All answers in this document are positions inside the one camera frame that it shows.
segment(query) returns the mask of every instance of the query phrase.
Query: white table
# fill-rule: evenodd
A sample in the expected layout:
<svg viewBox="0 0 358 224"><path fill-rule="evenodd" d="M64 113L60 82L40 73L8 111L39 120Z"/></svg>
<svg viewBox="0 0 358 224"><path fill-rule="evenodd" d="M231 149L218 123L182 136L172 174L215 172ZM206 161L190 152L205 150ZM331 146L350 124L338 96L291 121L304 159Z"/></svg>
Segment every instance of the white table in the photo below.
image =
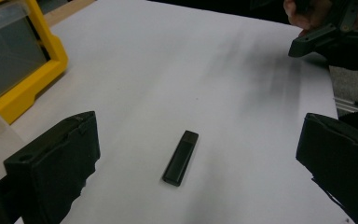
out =
<svg viewBox="0 0 358 224"><path fill-rule="evenodd" d="M296 27L100 0L52 32L67 72L12 127L30 142L96 111L102 157L63 223L344 223L295 158L306 113L337 116L321 58L287 56ZM161 176L185 130L200 138L176 188Z"/></svg>

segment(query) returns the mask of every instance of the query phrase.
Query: yellow frame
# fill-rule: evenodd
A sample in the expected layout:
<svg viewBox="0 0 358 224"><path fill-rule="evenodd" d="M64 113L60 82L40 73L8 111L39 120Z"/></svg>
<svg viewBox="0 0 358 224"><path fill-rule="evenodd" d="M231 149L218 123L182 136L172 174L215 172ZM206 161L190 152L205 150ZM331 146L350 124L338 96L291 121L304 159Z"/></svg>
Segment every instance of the yellow frame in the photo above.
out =
<svg viewBox="0 0 358 224"><path fill-rule="evenodd" d="M40 36L41 44L46 48L50 60L0 97L0 115L9 124L34 104L36 95L59 77L68 64L61 40L49 30L36 0L25 0L25 3L30 9L28 17Z"/></svg>

